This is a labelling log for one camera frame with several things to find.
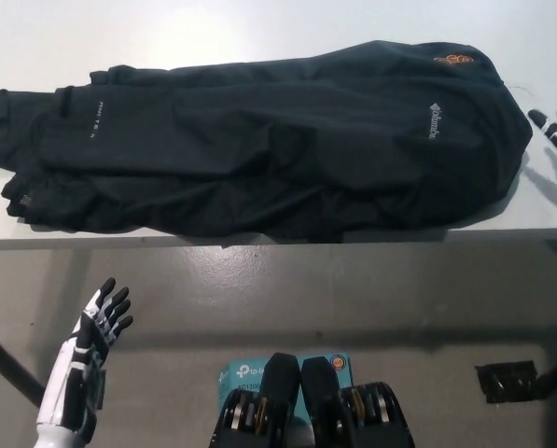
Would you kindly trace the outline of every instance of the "black jacket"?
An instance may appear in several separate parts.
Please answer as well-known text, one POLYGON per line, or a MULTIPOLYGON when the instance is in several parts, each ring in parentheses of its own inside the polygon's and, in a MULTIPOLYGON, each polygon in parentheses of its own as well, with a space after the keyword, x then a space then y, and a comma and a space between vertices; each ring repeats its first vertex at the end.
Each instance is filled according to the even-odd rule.
POLYGON ((490 60, 444 43, 119 66, 53 94, 0 91, 8 212, 78 231, 451 224, 507 194, 531 135, 490 60))

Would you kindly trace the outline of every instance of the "orange logo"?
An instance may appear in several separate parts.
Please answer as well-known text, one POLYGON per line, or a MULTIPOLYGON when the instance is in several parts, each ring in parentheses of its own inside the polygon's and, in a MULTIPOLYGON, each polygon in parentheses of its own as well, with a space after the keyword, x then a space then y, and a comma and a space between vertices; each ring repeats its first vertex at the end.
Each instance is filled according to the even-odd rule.
POLYGON ((445 58, 434 58, 434 61, 440 63, 474 63, 475 60, 464 54, 450 54, 445 58))
POLYGON ((342 355, 334 355, 330 359, 330 364, 332 364, 335 371, 341 371, 346 367, 346 359, 342 355))

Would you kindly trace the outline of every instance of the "table leg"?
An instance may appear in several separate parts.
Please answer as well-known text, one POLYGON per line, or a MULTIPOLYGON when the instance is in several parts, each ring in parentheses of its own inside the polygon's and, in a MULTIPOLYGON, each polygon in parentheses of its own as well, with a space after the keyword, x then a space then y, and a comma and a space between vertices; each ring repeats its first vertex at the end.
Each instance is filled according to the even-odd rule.
POLYGON ((39 408, 45 387, 0 344, 0 374, 39 408))

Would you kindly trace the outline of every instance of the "blue box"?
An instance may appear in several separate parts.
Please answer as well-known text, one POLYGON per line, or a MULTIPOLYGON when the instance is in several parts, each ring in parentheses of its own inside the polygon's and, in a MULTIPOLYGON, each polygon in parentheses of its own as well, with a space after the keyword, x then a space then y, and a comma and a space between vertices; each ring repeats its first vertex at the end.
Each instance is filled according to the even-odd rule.
MULTIPOLYGON (((351 364, 348 354, 340 352, 300 356, 297 357, 299 365, 302 366, 303 361, 310 357, 325 357, 334 367, 341 387, 353 385, 351 364)), ((235 359, 229 363, 218 378, 218 411, 222 410, 224 401, 232 389, 241 388, 256 392, 259 391, 261 376, 263 375, 263 370, 268 360, 268 357, 235 359)), ((295 407, 292 424, 295 426, 311 425, 311 420, 305 409, 305 402, 301 390, 299 390, 299 398, 297 399, 297 406, 295 407)))

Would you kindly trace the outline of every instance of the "white table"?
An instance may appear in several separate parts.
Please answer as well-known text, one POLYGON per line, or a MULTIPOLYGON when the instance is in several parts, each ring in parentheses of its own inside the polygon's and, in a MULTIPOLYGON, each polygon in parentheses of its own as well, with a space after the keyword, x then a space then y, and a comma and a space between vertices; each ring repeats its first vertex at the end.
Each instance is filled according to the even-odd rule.
MULTIPOLYGON (((557 0, 83 0, 0 1, 0 89, 53 91, 89 83, 89 72, 312 56, 381 39, 452 41, 489 55, 526 112, 557 108, 557 0)), ((535 132, 516 189, 454 229, 360 232, 345 242, 466 238, 557 239, 557 154, 535 132)), ((0 192, 11 174, 0 170, 0 192)), ((0 249, 259 245, 263 235, 185 239, 141 229, 122 234, 34 231, 6 213, 0 249)))

